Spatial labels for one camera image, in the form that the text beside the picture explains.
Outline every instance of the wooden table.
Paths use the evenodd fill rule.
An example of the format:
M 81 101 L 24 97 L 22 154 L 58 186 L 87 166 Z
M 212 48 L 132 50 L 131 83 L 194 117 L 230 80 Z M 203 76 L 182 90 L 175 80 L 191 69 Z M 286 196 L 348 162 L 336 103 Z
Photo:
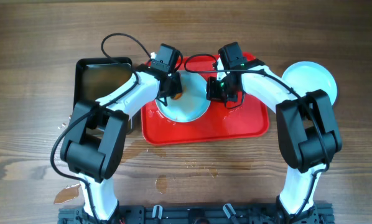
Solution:
M 112 32 L 150 51 L 166 43 L 184 55 L 214 54 L 238 41 L 281 75 L 318 62 L 338 83 L 334 110 L 343 149 L 320 178 L 315 199 L 333 203 L 337 223 L 372 223 L 372 2 L 138 1 L 0 5 L 0 223 L 55 223 L 60 190 L 75 184 L 51 168 L 49 154 L 72 112 L 75 64 L 102 57 Z M 108 53 L 146 61 L 128 39 Z M 140 128 L 126 140 L 115 178 L 120 204 L 274 202 L 286 176 L 276 120 L 260 138 L 149 145 Z M 213 164 L 213 178 L 200 166 Z M 164 194 L 156 189 L 165 175 Z M 71 203 L 81 204 L 82 197 Z

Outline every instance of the black container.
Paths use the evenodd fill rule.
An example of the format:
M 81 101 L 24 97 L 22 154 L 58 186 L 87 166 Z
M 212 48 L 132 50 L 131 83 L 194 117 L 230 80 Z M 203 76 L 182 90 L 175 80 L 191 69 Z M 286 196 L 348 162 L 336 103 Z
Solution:
M 127 57 L 114 58 L 117 61 L 132 66 Z M 73 107 L 79 100 L 96 100 L 104 97 L 128 81 L 130 70 L 116 65 L 108 58 L 84 58 L 75 67 L 75 86 Z M 128 126 L 128 134 L 134 129 L 134 118 Z

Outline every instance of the plate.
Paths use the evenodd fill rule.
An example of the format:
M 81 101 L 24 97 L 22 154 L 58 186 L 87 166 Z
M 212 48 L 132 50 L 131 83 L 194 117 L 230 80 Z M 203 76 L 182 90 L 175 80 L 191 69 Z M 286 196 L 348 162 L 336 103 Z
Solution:
M 210 101 L 206 99 L 207 81 L 200 74 L 182 70 L 180 82 L 183 93 L 179 99 L 167 97 L 168 106 L 157 100 L 156 104 L 159 111 L 171 121 L 191 122 L 203 116 L 210 106 Z
M 331 73 L 315 62 L 297 62 L 288 67 L 282 79 L 305 91 L 324 90 L 333 105 L 337 99 L 337 84 Z

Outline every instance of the round plate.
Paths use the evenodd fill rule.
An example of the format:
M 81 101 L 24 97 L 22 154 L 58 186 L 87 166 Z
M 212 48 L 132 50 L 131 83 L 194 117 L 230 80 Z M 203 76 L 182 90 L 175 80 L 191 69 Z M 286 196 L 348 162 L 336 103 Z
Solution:
M 314 62 L 297 62 L 288 67 L 282 79 L 305 91 L 324 90 L 333 105 L 337 99 L 337 84 L 331 73 Z
M 197 73 L 180 71 L 183 93 L 178 100 L 167 97 L 168 106 L 156 100 L 159 111 L 175 122 L 191 122 L 201 117 L 210 106 L 206 99 L 207 81 Z

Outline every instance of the white plate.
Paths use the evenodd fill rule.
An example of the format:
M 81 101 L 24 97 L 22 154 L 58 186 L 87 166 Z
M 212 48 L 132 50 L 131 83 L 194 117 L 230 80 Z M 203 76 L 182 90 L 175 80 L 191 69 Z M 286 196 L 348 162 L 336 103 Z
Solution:
M 159 111 L 175 122 L 191 122 L 201 117 L 210 106 L 206 99 L 207 81 L 197 73 L 180 71 L 183 93 L 178 100 L 167 97 L 168 106 L 156 100 Z
M 333 105 L 337 99 L 337 84 L 331 73 L 314 62 L 297 62 L 288 67 L 282 79 L 305 91 L 324 90 Z

